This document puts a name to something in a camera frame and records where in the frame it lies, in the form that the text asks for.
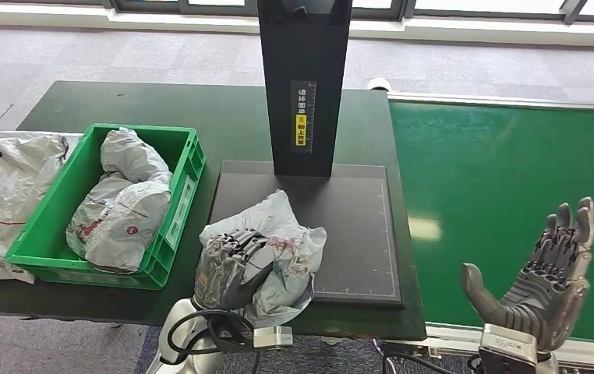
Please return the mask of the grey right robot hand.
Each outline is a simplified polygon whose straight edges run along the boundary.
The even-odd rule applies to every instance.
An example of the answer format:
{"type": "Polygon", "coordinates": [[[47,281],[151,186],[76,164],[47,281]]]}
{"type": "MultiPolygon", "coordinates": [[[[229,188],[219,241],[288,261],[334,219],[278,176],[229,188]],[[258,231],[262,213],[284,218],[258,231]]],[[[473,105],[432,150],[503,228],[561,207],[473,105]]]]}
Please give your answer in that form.
{"type": "Polygon", "coordinates": [[[484,323],[528,333],[540,351],[557,350],[571,335],[588,296],[594,242],[594,201],[562,203],[546,218],[525,265],[502,298],[485,287],[477,265],[463,263],[461,288],[484,323]]]}

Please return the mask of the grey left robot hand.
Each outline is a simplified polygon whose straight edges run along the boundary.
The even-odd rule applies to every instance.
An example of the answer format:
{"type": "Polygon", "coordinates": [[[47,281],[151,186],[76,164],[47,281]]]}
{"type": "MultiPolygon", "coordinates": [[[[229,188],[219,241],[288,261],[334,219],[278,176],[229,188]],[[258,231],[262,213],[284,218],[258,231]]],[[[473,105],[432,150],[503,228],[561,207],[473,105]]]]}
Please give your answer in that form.
{"type": "Polygon", "coordinates": [[[217,234],[204,245],[195,276],[193,301],[202,309],[242,309],[274,268],[253,257],[269,238],[253,229],[217,234]]]}

